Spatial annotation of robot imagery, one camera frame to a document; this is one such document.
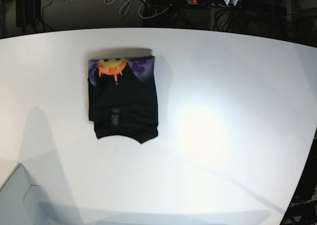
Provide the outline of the black graphic t-shirt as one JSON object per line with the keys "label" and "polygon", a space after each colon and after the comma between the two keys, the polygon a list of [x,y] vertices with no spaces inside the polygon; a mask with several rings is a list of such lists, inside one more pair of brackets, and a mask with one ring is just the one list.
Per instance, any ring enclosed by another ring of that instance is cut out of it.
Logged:
{"label": "black graphic t-shirt", "polygon": [[154,56],[88,61],[88,116],[98,139],[125,136],[143,144],[158,136],[154,66]]}

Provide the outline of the black power strip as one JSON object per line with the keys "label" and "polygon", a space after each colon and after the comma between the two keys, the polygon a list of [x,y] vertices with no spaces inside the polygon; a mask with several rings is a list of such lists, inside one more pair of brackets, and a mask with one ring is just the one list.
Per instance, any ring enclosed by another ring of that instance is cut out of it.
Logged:
{"label": "black power strip", "polygon": [[224,0],[185,0],[186,3],[192,8],[242,8],[242,2],[239,0],[236,5],[226,4]]}

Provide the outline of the black equipment box left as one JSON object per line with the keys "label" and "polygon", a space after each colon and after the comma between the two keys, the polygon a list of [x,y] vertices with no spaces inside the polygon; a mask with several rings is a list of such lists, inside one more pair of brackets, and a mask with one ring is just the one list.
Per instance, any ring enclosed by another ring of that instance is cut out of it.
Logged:
{"label": "black equipment box left", "polygon": [[41,0],[16,0],[16,27],[36,27],[41,19]]}

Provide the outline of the white bin corner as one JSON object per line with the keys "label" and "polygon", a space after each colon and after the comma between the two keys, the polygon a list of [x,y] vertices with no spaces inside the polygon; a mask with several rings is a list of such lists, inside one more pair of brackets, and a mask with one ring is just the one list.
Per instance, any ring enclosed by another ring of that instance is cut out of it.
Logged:
{"label": "white bin corner", "polygon": [[36,186],[31,185],[22,165],[16,166],[0,188],[0,223],[2,225],[46,223]]}

